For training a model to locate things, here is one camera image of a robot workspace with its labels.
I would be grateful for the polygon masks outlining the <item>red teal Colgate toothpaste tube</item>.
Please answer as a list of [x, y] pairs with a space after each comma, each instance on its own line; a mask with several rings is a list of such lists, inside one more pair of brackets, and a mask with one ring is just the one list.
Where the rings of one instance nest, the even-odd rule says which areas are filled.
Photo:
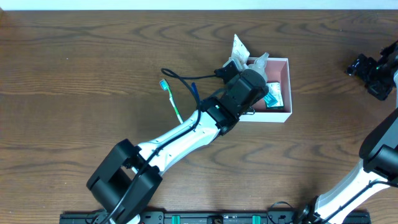
[[263, 99], [268, 108], [270, 108], [278, 103], [276, 98], [271, 93], [268, 93]]

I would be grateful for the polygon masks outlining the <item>clear pump bottle purple liquid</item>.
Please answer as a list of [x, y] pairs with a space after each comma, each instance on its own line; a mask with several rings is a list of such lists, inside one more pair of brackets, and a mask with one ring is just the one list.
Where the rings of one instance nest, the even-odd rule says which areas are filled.
[[269, 58], [269, 53], [264, 53], [262, 56], [256, 58], [254, 60], [254, 63], [248, 65], [248, 69], [254, 70], [260, 76], [267, 81], [267, 75], [266, 75], [266, 65], [267, 65], [267, 59]]

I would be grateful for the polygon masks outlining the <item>green white soap box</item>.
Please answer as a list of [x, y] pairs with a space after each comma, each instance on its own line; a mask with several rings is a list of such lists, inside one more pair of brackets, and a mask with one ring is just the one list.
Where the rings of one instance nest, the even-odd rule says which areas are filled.
[[281, 110], [284, 108], [284, 102], [283, 102], [283, 97], [282, 97], [282, 89], [281, 89], [281, 85], [279, 82], [272, 82], [272, 83], [267, 83], [266, 84], [269, 92], [271, 93], [276, 100], [278, 101], [277, 104], [275, 104], [274, 106], [270, 107], [271, 110]]

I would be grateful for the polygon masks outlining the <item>white Pantene lotion tube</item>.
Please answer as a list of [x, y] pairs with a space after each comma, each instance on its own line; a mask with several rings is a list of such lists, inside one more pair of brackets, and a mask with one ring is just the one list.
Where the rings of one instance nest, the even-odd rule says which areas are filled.
[[250, 56], [249, 50], [241, 42], [239, 37], [235, 34], [233, 39], [233, 48], [231, 51], [231, 58], [236, 59], [242, 66], [244, 66]]

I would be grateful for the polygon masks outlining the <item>blue disposable razor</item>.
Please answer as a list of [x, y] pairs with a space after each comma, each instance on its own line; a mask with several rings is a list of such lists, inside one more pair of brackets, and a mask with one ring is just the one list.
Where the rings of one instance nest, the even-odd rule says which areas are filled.
[[199, 96], [199, 93], [198, 93], [197, 86], [196, 86], [196, 83], [195, 83], [195, 82], [192, 82], [192, 83], [191, 83], [191, 88], [192, 88], [192, 90], [193, 90], [193, 93], [194, 93], [194, 97], [195, 97], [195, 101], [196, 101], [196, 103], [197, 103], [197, 106], [200, 106], [200, 96]]

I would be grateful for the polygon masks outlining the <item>green white toothbrush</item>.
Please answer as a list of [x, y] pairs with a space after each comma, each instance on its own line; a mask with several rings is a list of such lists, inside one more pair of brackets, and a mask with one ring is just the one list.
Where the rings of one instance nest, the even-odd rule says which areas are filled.
[[169, 83], [167, 82], [166, 79], [162, 79], [159, 82], [159, 84], [160, 84], [161, 88], [163, 89], [163, 91], [167, 91], [169, 93], [169, 101], [170, 101], [170, 103], [171, 103], [171, 105], [172, 105], [172, 107], [173, 107], [173, 109], [175, 111], [175, 114], [177, 116], [178, 121], [180, 122], [180, 124], [182, 124], [183, 123], [183, 119], [182, 119], [182, 117], [181, 117], [181, 115], [179, 113], [179, 110], [178, 110], [178, 108], [177, 108], [177, 106], [175, 104], [174, 96], [173, 96], [173, 93], [172, 93], [172, 90], [170, 88]]

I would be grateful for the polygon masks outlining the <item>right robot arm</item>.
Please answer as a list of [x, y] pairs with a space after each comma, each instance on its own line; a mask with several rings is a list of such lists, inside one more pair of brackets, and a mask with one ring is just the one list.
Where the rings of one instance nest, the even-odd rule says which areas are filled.
[[[364, 82], [368, 93], [386, 100], [397, 87], [397, 42], [374, 60], [360, 54], [346, 74]], [[397, 187], [397, 111], [394, 110], [363, 141], [359, 162], [336, 186], [316, 196], [296, 214], [294, 223], [343, 223], [344, 219], [372, 195]]]

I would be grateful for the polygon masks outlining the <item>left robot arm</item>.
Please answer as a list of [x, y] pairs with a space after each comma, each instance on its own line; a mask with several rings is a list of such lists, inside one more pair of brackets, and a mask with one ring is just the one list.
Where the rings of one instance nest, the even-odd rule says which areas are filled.
[[223, 136], [267, 93], [267, 62], [249, 65], [229, 60], [215, 70], [224, 87], [204, 100], [197, 94], [194, 113], [182, 124], [147, 142], [117, 143], [86, 183], [107, 211], [103, 223], [129, 223], [146, 208], [163, 173], [192, 151]]

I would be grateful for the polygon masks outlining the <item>cream box with pink interior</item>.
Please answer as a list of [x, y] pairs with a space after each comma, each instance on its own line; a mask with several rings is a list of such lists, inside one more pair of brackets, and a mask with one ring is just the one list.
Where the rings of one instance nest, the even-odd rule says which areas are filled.
[[[247, 63], [242, 66], [236, 59], [234, 60], [240, 70], [244, 70], [249, 64], [254, 63], [257, 57], [249, 57]], [[267, 83], [279, 82], [282, 89], [282, 97], [284, 108], [281, 110], [271, 110], [266, 108], [264, 99], [259, 100], [252, 105], [254, 112], [248, 112], [240, 117], [240, 121], [245, 122], [267, 122], [267, 123], [284, 123], [292, 114], [292, 94], [290, 86], [290, 70], [289, 60], [287, 58], [268, 58], [265, 68], [267, 75]]]

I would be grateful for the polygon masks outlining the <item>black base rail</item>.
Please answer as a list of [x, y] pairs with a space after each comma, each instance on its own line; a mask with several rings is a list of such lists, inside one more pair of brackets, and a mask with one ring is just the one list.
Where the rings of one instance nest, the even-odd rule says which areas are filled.
[[[106, 218], [104, 210], [90, 213], [64, 213], [60, 224], [101, 223]], [[285, 224], [292, 223], [293, 211], [271, 211], [270, 213], [164, 213], [161, 211], [140, 214], [142, 224]]]

